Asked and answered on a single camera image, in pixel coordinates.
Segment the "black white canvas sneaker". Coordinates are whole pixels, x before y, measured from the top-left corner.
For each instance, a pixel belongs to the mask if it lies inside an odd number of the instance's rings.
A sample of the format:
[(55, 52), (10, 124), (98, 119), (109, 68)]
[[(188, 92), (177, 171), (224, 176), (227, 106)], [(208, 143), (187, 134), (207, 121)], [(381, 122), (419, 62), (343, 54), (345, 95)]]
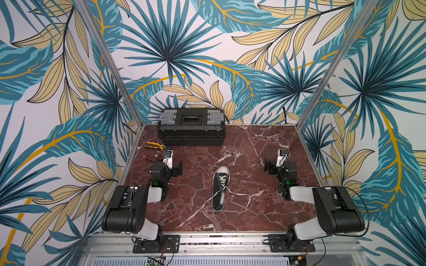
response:
[(227, 166), (216, 169), (213, 178), (212, 209), (215, 212), (223, 210), (225, 205), (225, 190), (230, 181), (230, 170)]

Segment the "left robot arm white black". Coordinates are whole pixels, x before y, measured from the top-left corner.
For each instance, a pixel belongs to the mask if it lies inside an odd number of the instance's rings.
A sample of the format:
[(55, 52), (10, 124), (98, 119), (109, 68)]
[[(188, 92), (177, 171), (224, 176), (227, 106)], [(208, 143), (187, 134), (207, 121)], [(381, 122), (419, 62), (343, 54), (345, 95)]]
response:
[(125, 233), (144, 241), (162, 239), (162, 228), (146, 218), (147, 205), (162, 202), (168, 193), (172, 177), (183, 173), (183, 163), (170, 168), (157, 161), (151, 169), (151, 178), (146, 186), (117, 186), (102, 218), (102, 230), (110, 233)]

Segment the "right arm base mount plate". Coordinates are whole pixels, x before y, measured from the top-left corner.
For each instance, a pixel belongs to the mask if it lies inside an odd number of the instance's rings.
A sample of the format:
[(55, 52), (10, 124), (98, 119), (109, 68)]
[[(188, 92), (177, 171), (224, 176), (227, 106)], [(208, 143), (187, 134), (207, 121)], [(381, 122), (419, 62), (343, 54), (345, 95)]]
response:
[(292, 239), (287, 235), (267, 235), (262, 243), (269, 246), (272, 253), (309, 253), (316, 251), (311, 241)]

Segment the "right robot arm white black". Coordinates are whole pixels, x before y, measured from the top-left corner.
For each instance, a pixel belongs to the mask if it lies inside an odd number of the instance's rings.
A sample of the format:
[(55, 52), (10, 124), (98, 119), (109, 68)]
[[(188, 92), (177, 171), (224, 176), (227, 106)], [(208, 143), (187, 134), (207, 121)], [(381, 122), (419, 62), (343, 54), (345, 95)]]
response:
[(286, 200), (315, 206), (316, 217), (290, 225), (280, 239), (290, 250), (317, 238), (357, 233), (366, 229), (365, 219), (342, 186), (318, 187), (297, 183), (297, 167), (292, 161), (269, 162), (264, 171), (278, 179), (278, 191)]

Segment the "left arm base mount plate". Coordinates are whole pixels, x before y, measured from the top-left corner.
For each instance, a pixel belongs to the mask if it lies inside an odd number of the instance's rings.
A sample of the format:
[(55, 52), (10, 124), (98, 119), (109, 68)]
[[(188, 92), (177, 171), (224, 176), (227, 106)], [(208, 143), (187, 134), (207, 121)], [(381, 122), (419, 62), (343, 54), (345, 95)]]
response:
[(180, 248), (180, 235), (163, 235), (154, 241), (136, 239), (134, 254), (177, 253)]

